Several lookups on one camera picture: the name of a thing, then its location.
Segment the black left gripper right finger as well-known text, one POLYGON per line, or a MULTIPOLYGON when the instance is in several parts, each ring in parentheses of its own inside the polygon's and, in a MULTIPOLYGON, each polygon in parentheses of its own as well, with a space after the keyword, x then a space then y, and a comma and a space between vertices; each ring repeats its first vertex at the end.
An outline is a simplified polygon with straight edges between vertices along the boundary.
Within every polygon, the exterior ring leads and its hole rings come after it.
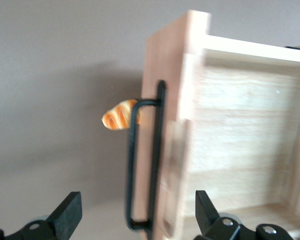
POLYGON ((240 225, 228 217, 221 217, 204 190, 195 192, 195 218, 201 231, 195 240, 236 240, 240 225))

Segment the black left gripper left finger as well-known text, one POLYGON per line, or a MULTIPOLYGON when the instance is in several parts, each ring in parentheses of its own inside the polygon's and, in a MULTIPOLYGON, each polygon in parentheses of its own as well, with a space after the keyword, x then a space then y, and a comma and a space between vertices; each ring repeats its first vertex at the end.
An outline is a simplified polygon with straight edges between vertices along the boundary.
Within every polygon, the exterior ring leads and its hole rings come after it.
POLYGON ((7 237, 8 240, 69 240, 83 216, 82 195, 73 191, 45 220, 35 220, 7 237))

